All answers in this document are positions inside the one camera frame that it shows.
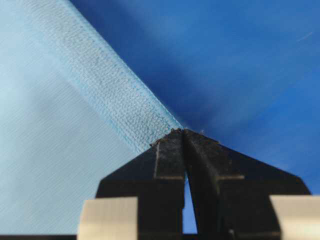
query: blue fabric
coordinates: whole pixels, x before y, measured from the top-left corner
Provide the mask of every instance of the blue fabric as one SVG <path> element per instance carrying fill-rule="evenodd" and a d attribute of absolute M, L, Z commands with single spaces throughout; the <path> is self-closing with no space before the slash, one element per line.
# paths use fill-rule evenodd
<path fill-rule="evenodd" d="M 180 124 L 65 0 L 0 1 L 0 234 L 71 234 L 99 180 Z"/>
<path fill-rule="evenodd" d="M 184 126 L 320 193 L 320 1 L 71 2 Z"/>

